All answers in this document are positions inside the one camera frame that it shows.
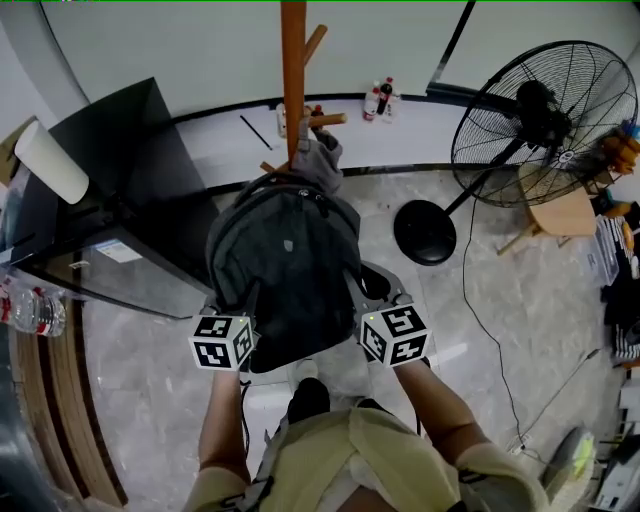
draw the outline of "fan base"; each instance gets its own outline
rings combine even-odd
[[[429,201],[409,201],[393,221],[400,250],[419,265],[444,263],[456,248],[456,229],[449,215]]]

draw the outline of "paper roll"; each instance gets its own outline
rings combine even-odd
[[[38,121],[22,132],[14,152],[32,173],[67,203],[77,203],[87,191],[89,177]]]

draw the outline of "backpack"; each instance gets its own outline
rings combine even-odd
[[[250,183],[214,221],[205,255],[217,309],[252,312],[258,341],[251,371],[273,370],[351,336],[345,271],[360,276],[359,230],[349,204],[291,173]]]

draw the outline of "marble floor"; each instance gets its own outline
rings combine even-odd
[[[498,349],[462,294],[473,201],[452,215],[458,243],[444,265],[415,265],[392,236],[394,214],[406,201],[422,198],[446,206],[459,192],[449,172],[414,172],[349,178],[340,195],[362,217],[363,259],[396,273],[428,319],[433,330],[428,355],[435,371],[467,401],[488,437],[506,448],[516,435],[516,422]],[[219,204],[231,199],[220,197]],[[498,257],[496,248],[525,222],[523,209],[478,203],[465,275],[470,303],[502,345],[504,374],[521,431],[530,428],[576,365],[605,345],[603,307],[586,261],[588,240],[572,240],[559,248],[556,240],[538,237]],[[186,321],[88,302],[84,323],[96,409],[130,498],[128,509],[180,510],[198,467],[198,436],[211,384],[211,374],[194,367]],[[352,341],[319,354],[317,360],[321,378],[332,383],[336,396],[368,392],[415,426],[411,405],[393,372],[367,366]],[[280,368],[245,376],[253,382],[245,402],[252,471],[264,447],[264,429],[273,433],[291,397],[289,373],[289,368]],[[621,379],[621,371],[611,369],[608,351],[602,350],[535,422],[528,446],[548,459],[574,426],[584,424],[597,436],[604,435],[615,421]],[[335,406],[341,406],[339,398]],[[532,472],[543,469],[539,462],[520,457]]]

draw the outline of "black cabinet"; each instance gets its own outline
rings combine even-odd
[[[211,293],[204,258],[218,210],[154,79],[52,128],[89,175],[69,205],[35,175],[25,189],[11,263],[82,295],[174,318]]]

